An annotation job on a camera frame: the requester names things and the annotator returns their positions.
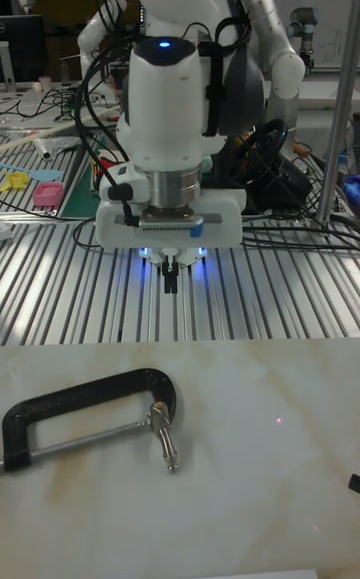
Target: metal frame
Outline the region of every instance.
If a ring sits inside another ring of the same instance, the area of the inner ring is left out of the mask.
[[[0,345],[359,337],[357,254],[293,250],[316,235],[275,225],[287,248],[254,231],[254,248],[210,250],[169,295],[137,251],[79,248],[76,223],[18,223],[0,244]]]
[[[340,150],[342,150],[346,123],[351,109],[351,99],[356,78],[357,64],[359,61],[359,53],[360,0],[352,0],[330,135],[329,152],[317,212],[319,221],[328,221],[331,214],[337,178],[338,156]]]

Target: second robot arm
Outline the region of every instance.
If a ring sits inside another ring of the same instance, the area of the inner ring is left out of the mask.
[[[271,78],[266,118],[268,121],[279,118],[286,121],[289,128],[287,145],[291,149],[305,65],[291,47],[274,0],[242,1],[249,12]]]

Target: computer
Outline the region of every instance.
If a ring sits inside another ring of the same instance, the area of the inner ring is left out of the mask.
[[[41,15],[0,16],[0,42],[4,41],[9,43],[16,81],[36,81],[44,74],[48,58]]]

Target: white marble table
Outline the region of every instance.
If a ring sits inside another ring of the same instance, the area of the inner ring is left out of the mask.
[[[0,351],[17,401],[139,367],[178,393],[167,473],[147,434],[0,478],[1,579],[192,579],[315,568],[360,577],[360,341],[110,344]],[[143,419],[147,395],[38,424],[50,445]]]

